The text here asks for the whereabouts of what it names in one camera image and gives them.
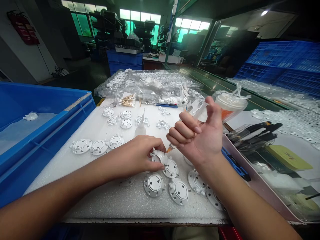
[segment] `hand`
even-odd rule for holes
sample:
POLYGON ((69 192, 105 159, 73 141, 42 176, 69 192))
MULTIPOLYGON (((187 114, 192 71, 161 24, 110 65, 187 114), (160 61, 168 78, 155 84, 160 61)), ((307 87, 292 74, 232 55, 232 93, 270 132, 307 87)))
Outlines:
POLYGON ((221 108, 212 97, 205 100, 208 118, 205 123, 196 121, 187 113, 180 113, 181 121, 169 129, 167 139, 189 159, 193 165, 201 165, 221 154, 222 120, 221 108))
POLYGON ((139 135, 126 144, 93 161, 96 164, 96 174, 102 183, 117 178, 127 178, 141 172, 156 172, 164 170, 164 165, 147 159, 153 148, 166 152, 160 138, 139 135))

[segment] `workbench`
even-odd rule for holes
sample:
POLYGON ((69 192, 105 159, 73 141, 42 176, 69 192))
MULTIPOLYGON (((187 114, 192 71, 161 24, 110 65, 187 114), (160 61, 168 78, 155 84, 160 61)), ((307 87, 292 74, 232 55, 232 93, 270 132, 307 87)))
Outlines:
MULTIPOLYGON (((109 126, 102 116, 103 110, 112 103, 111 100, 104 100, 100 107, 87 117, 76 132, 69 138, 59 152, 52 158, 48 165, 41 171, 38 177, 26 190, 29 193, 43 185, 46 185, 58 178, 61 178, 72 171, 88 164, 98 156, 93 156, 89 152, 81 155, 73 154, 69 148, 72 141, 78 141, 83 138, 97 140, 110 138, 115 134, 121 134, 124 142, 128 142, 134 137, 136 125, 129 129, 122 129, 118 125, 109 126)), ((147 127, 147 134, 159 137, 163 140, 166 148, 169 147, 169 141, 166 138, 168 130, 158 129, 156 122, 160 119, 165 120, 171 126, 179 120, 179 113, 182 107, 166 108, 171 113, 169 116, 161 115, 158 107, 155 105, 142 104, 136 102, 135 107, 116 106, 114 114, 118 115, 124 110, 132 113, 132 121, 143 114, 145 108, 145 117, 149 118, 150 126, 147 127)), ((183 155, 177 150, 167 154, 172 156, 179 168, 179 177, 190 188, 187 181, 187 174, 193 170, 189 166, 183 155)), ((119 186, 120 180, 105 184, 87 196, 85 196, 75 207, 73 207, 64 217, 63 222, 68 223, 170 223, 170 224, 201 224, 201 225, 221 225, 230 223, 228 216, 224 211, 219 211, 205 196, 189 192, 189 201, 186 206, 176 204, 168 192, 169 178, 162 172, 160 175, 164 180, 165 191, 158 198, 152 198, 147 195, 143 187, 143 180, 146 173, 138 174, 134 183, 128 187, 119 186)))

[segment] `finger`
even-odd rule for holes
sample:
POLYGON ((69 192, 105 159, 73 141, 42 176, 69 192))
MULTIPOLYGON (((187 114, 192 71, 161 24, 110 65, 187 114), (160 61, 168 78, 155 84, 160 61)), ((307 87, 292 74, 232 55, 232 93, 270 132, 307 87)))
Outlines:
POLYGON ((160 150, 162 152, 167 152, 166 147, 163 144, 161 138, 150 137, 148 138, 148 146, 149 148, 154 148, 156 150, 160 150))
POLYGON ((208 118, 206 123, 210 126, 219 126, 222 125, 221 120, 221 107, 214 103, 212 97, 208 96, 205 100, 209 105, 207 106, 208 118))
POLYGON ((179 117, 184 124, 196 133, 201 133, 201 128, 198 125, 198 121, 193 118, 193 116, 187 112, 182 112, 179 114, 179 117))
POLYGON ((160 162, 150 162, 149 160, 145 164, 146 171, 157 172, 159 170, 164 170, 164 165, 160 162))
POLYGON ((174 128, 187 139, 193 138, 195 136, 194 131, 187 127, 186 124, 182 121, 176 122, 174 128))
POLYGON ((174 137, 179 143, 186 143, 188 140, 178 132, 178 130, 174 127, 169 129, 169 133, 172 137, 174 137))
POLYGON ((183 147, 184 145, 182 143, 179 143, 174 137, 170 135, 170 133, 167 133, 167 139, 169 142, 171 142, 175 146, 183 147))

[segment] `cable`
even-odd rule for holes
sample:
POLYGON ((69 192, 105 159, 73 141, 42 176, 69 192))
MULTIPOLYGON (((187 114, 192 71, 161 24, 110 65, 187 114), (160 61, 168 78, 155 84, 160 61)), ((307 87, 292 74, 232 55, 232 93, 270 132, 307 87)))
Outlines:
POLYGON ((48 73, 49 73, 51 76, 53 76, 53 74, 52 74, 52 73, 50 73, 50 71, 49 71, 49 68, 48 68, 48 66, 47 66, 47 63, 46 63, 46 61, 44 60, 44 57, 43 57, 43 55, 42 55, 42 53, 41 53, 41 50, 40 50, 40 48, 39 48, 39 45, 38 45, 38 44, 37 44, 37 47, 38 47, 39 52, 40 52, 40 54, 41 54, 41 57, 42 57, 42 59, 43 59, 43 61, 44 61, 44 64, 46 65, 46 67, 47 67, 47 69, 48 69, 48 73))

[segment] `ceiling light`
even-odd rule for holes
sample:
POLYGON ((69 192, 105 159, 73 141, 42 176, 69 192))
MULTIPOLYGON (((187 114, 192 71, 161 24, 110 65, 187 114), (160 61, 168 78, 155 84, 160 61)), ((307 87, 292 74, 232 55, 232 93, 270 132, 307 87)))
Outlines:
POLYGON ((264 10, 264 11, 261 13, 261 17, 264 16, 264 15, 266 15, 267 12, 269 12, 269 10, 264 10))

